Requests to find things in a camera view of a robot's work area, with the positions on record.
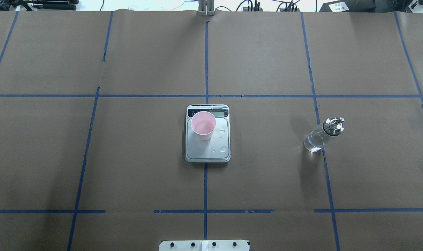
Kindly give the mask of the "pink paper cup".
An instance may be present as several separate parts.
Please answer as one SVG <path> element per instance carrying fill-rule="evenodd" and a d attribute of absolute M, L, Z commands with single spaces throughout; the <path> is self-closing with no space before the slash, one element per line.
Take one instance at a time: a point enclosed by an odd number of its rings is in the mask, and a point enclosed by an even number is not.
<path fill-rule="evenodd" d="M 191 119 L 191 128 L 200 140 L 209 140 L 216 128 L 216 118 L 207 111 L 197 112 Z"/>

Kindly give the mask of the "clear glass sauce bottle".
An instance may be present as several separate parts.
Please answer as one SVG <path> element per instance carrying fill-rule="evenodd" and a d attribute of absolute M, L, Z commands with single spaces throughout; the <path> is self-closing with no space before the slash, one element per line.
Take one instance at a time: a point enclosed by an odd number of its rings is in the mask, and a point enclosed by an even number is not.
<path fill-rule="evenodd" d="M 329 117 L 313 129 L 304 140 L 305 148 L 310 152 L 318 152 L 344 131 L 343 117 Z"/>

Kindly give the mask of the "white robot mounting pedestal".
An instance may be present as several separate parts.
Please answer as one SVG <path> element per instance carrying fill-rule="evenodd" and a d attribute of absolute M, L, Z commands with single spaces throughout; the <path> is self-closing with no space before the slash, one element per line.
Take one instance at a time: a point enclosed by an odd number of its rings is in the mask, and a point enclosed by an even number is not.
<path fill-rule="evenodd" d="M 159 251 L 250 251 L 250 241 L 242 239 L 162 241 Z"/>

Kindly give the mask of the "silver digital kitchen scale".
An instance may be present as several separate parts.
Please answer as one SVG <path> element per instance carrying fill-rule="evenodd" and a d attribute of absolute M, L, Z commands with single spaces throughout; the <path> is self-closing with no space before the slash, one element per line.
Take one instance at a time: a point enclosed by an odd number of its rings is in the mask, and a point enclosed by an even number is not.
<path fill-rule="evenodd" d="M 213 129 L 208 134 L 200 133 L 193 126 L 197 113 L 209 113 L 214 119 L 201 124 L 203 129 Z M 231 158 L 229 107 L 224 104 L 192 104 L 186 109 L 184 158 L 192 163 L 225 163 Z"/>

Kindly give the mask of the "aluminium frame post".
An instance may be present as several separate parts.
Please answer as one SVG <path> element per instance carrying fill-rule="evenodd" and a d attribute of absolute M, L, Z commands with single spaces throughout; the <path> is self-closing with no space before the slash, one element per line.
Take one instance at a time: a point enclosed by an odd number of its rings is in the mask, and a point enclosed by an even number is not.
<path fill-rule="evenodd" d="M 197 0 L 198 2 L 198 15 L 199 16 L 214 16 L 216 8 L 214 0 Z"/>

